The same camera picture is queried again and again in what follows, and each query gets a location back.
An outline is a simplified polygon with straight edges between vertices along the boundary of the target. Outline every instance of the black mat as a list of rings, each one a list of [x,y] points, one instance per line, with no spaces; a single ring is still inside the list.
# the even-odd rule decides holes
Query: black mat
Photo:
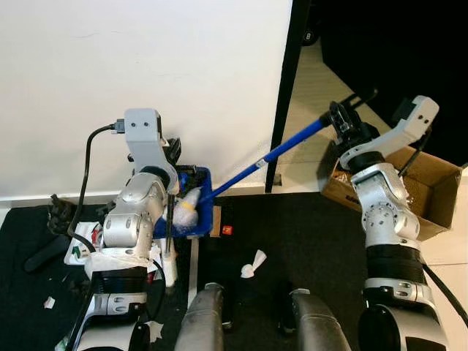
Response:
[[[307,287],[331,308],[354,350],[357,322],[363,310],[361,289],[366,276],[360,215],[319,194],[262,195],[221,199],[229,203],[233,235],[200,241],[200,285],[218,281],[233,295],[234,329],[225,336],[225,349],[296,350],[294,338],[276,331],[273,292],[289,279]],[[82,220],[95,220],[87,207]],[[46,207],[11,210],[0,230],[0,350],[51,350],[66,334],[81,297],[69,284],[83,280],[80,268],[53,260],[28,275],[23,261],[52,238],[45,228]],[[180,279],[166,297],[159,321],[165,326],[155,350],[173,350],[186,311],[189,244],[175,242]],[[240,279],[241,267],[252,263],[257,249],[268,256],[252,279]],[[67,280],[61,280],[71,272]],[[51,310],[42,304],[56,299]]]

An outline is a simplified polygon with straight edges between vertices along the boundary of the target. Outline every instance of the cardboard box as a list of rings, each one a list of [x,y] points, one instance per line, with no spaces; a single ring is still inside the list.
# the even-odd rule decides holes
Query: cardboard box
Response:
[[[414,151],[408,146],[389,155],[386,161],[399,170]],[[350,182],[351,175],[338,170],[337,164],[322,188],[322,194],[356,211],[362,211]],[[427,240],[450,229],[461,171],[460,167],[424,152],[408,169],[403,182],[409,193],[409,208],[419,218],[419,240]]]

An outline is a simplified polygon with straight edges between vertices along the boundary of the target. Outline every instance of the paper scrap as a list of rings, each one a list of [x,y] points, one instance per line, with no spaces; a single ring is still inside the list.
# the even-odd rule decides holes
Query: paper scrap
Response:
[[[68,344],[68,336],[64,336],[64,338],[59,341],[59,343],[55,346],[54,351],[65,351]]]
[[[51,296],[49,296],[47,298],[47,300],[44,302],[44,308],[45,309],[52,309],[55,302],[56,302],[56,300],[54,298],[52,298]]]
[[[158,322],[154,322],[150,320],[149,322],[145,323],[149,327],[149,341],[155,342],[157,339],[162,339],[161,330],[164,327],[164,324],[159,324]]]
[[[154,272],[158,269],[157,266],[153,263],[153,260],[157,261],[161,265],[161,256],[159,256],[160,254],[161,249],[155,242],[153,242],[153,245],[149,252],[149,264],[146,269],[147,273]]]
[[[254,262],[251,265],[245,265],[241,269],[241,278],[252,278],[254,276],[254,272],[260,265],[266,260],[266,254],[262,250],[257,250],[255,254]]]

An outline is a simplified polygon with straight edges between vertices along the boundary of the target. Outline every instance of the blue tray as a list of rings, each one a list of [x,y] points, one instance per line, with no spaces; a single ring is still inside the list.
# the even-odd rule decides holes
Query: blue tray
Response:
[[[201,179],[198,186],[201,186],[200,199],[211,193],[211,173],[206,167],[197,167],[197,172],[204,174],[205,176]],[[198,212],[198,223],[197,226],[186,232],[179,232],[176,227],[173,226],[172,237],[181,238],[190,235],[204,236],[211,232],[213,229],[213,200],[207,200],[203,204],[197,206]],[[161,239],[166,237],[166,221],[160,218],[154,227],[153,238]]]

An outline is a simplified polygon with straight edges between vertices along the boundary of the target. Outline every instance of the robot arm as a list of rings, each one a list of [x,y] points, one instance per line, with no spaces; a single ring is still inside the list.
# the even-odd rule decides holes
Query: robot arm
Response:
[[[72,330],[67,350],[147,350],[148,326],[140,322],[146,309],[145,282],[154,225],[170,194],[178,191],[178,177],[167,161],[159,115],[134,109],[118,121],[135,162],[135,174],[107,215],[98,252],[91,253],[85,270],[91,280],[88,304]],[[173,280],[175,255],[162,254],[163,270]]]
[[[368,309],[360,320],[361,349],[448,350],[423,273],[418,218],[407,205],[397,171],[384,159],[421,138],[439,107],[428,97],[416,97],[399,109],[403,114],[396,128],[376,136],[356,112],[333,104],[329,119],[338,135],[340,164],[354,174],[366,233]]]

